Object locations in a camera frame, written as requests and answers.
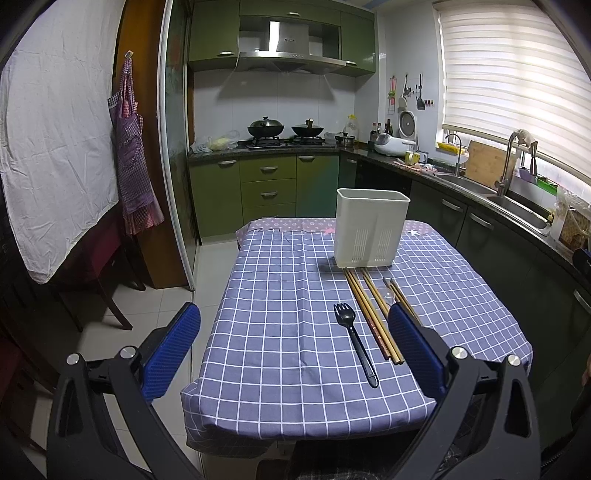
black plastic fork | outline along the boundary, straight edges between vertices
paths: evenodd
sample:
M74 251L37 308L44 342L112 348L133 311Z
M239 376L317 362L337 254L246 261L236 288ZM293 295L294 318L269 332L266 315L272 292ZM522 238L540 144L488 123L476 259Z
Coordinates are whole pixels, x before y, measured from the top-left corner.
M365 347L361 343L361 339L357 334L357 330L355 330L353 325L353 321L355 320L355 311L347 303L335 303L334 308L337 322L339 322L339 325L345 327L349 332L351 343L355 348L355 352L357 352L357 356L359 357L359 361L361 362L361 366L363 367L363 371L368 379L369 385L374 388L378 388L378 376L375 373L374 366L369 359L369 355L365 350Z

small saucepan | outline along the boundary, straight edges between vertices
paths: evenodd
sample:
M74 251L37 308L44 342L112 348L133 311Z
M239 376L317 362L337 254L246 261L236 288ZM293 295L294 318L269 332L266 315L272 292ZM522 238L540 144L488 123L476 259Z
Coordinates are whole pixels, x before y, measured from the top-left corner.
M353 144L355 143L355 137L350 137L345 132L342 135L335 135L335 139L337 147L353 148Z
M324 130L324 127L319 127L318 125L315 125L314 119L309 118L308 120L306 120L305 124L296 125L294 127L291 127L291 129L298 137L317 137L318 135L320 135L320 132Z
M251 123L248 127L248 133L254 138L272 138L283 132L283 125L279 120L269 120L264 116L262 120Z

blue tablecloth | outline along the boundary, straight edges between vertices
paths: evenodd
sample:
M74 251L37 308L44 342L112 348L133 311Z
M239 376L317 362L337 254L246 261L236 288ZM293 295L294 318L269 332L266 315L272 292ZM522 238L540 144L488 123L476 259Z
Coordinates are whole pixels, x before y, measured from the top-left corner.
M255 457L274 440L418 428L432 411L434 401L408 365L381 355L335 264L329 231L255 230L244 237L199 377L181 393L189 446ZM493 361L515 353L531 363L531 345L515 319L428 225L407 222L394 263L369 272L378 287L382 277L394 277L423 324L449 346ZM342 301L356 310L377 389L336 322L333 305Z

person's hand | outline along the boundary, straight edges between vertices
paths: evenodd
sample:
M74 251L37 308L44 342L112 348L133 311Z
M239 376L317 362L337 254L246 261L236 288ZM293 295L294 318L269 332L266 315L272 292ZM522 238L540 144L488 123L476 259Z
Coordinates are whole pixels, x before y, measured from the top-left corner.
M585 368L585 371L583 372L583 386L587 384L589 378L591 378L591 355L589 355L589 358L587 358L587 368Z

blue gripper pad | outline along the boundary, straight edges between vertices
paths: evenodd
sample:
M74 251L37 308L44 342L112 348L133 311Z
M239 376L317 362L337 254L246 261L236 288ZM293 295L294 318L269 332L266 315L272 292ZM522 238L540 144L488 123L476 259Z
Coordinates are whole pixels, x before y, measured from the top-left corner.
M170 322L168 332L144 364L142 395L147 402L162 397L191 348L201 326L199 308L187 302Z
M439 401L447 391L445 368L418 327L397 303L390 308L388 328L423 395Z

